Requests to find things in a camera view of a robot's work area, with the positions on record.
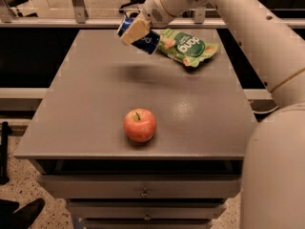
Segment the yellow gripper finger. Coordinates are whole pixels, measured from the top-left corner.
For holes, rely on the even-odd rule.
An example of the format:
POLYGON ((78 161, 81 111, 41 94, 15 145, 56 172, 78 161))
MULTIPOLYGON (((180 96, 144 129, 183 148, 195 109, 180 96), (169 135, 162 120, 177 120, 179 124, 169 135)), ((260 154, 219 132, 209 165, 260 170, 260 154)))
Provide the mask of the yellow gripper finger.
POLYGON ((130 45, 150 33, 151 22, 146 18, 126 17, 120 27, 123 30, 120 40, 124 45, 130 45))

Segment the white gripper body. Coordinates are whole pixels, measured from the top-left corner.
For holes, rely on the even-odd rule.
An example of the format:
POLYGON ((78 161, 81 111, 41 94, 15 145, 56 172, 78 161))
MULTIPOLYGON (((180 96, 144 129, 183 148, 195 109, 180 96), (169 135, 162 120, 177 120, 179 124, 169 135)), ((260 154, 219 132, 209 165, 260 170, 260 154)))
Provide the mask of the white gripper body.
POLYGON ((174 0, 146 0, 139 17, 150 27, 164 28, 177 16, 174 0))

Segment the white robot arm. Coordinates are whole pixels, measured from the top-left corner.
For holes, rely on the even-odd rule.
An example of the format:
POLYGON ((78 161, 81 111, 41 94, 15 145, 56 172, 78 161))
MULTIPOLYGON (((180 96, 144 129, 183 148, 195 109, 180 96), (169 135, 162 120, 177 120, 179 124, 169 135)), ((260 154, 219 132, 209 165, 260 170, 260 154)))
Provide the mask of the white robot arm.
POLYGON ((258 0, 146 0, 121 39, 129 45, 183 11, 210 3, 244 88, 265 89, 277 109, 257 124, 245 150, 241 229, 305 229, 304 40, 258 0))

